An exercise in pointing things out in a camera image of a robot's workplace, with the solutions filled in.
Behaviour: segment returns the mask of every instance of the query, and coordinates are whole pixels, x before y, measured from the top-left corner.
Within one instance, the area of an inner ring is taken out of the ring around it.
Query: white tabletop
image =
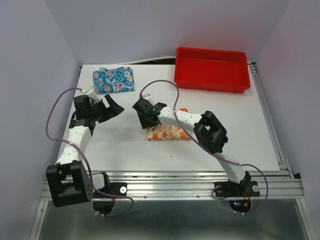
[[[93,71],[114,69],[119,65],[83,65],[77,87],[93,85]],[[146,140],[138,115],[132,108],[140,90],[154,80],[174,80],[174,65],[124,65],[133,69],[135,91],[112,93],[111,97],[124,112],[96,125],[87,145],[87,156],[93,171],[222,171],[215,158],[191,140]],[[263,171],[278,171],[279,166],[257,89],[249,71],[251,88],[244,94],[180,90],[177,108],[192,113],[213,112],[227,130],[233,154],[241,163],[256,165]],[[176,89],[168,83],[155,83],[146,89],[155,103],[172,107]],[[72,105],[70,116],[75,108]],[[64,138],[68,136],[67,123]]]

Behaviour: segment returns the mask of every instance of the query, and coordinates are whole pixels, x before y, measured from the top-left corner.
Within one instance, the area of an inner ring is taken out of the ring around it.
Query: gray floor
[[[252,208],[260,204],[252,203]],[[120,202],[119,208],[125,207]],[[137,202],[116,218],[94,215],[92,202],[55,208],[49,203],[41,240],[305,240],[295,200],[268,200],[256,214],[241,216],[227,201]]]

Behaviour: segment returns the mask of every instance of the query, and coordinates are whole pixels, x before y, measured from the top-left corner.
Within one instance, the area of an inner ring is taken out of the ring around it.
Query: floral fabric
[[[134,74],[130,67],[106,69],[100,67],[93,72],[93,83],[99,94],[130,92],[135,90]]]
[[[181,111],[187,112],[185,108],[180,108]],[[146,139],[147,140],[189,140],[190,138],[181,129],[181,127],[159,124],[153,127],[148,127],[146,129]]]

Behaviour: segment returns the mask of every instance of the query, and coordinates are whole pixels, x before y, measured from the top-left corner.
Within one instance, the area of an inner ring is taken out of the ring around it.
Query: lavender wall
[[[0,239],[23,240],[58,153],[45,136],[47,115],[80,70],[43,0],[2,1],[0,33]],[[52,135],[63,135],[71,97],[54,113]]]
[[[176,55],[177,47],[246,52],[256,61],[289,0],[45,0],[83,64]]]
[[[320,236],[320,1],[291,0],[257,62],[281,145]]]

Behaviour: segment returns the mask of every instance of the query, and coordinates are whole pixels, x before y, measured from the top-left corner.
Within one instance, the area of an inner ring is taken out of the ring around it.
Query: red plastic bin
[[[246,54],[178,47],[174,82],[181,89],[242,94],[250,88]]]

